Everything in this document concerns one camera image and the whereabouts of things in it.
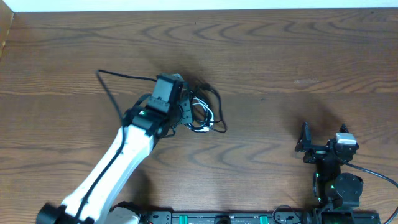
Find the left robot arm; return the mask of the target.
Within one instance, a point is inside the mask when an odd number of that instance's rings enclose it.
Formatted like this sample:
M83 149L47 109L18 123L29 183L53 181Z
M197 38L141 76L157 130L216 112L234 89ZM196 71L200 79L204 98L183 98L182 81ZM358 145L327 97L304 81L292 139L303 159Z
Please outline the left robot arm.
M99 163L59 207L46 203L37 223L104 223L113 202L137 166L183 118L186 81L161 73L152 93L141 96L124 114L121 127Z

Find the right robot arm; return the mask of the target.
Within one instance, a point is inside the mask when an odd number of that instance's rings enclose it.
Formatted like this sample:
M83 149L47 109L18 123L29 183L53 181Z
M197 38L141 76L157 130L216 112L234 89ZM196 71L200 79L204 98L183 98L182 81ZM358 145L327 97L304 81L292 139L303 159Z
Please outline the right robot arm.
M342 173L341 166L353 159L359 144L345 125L324 145L316 145L307 122L302 125L296 152L303 152L303 162L315 164L313 194L319 207L302 215L303 223L354 223L353 209L358 207L363 180Z

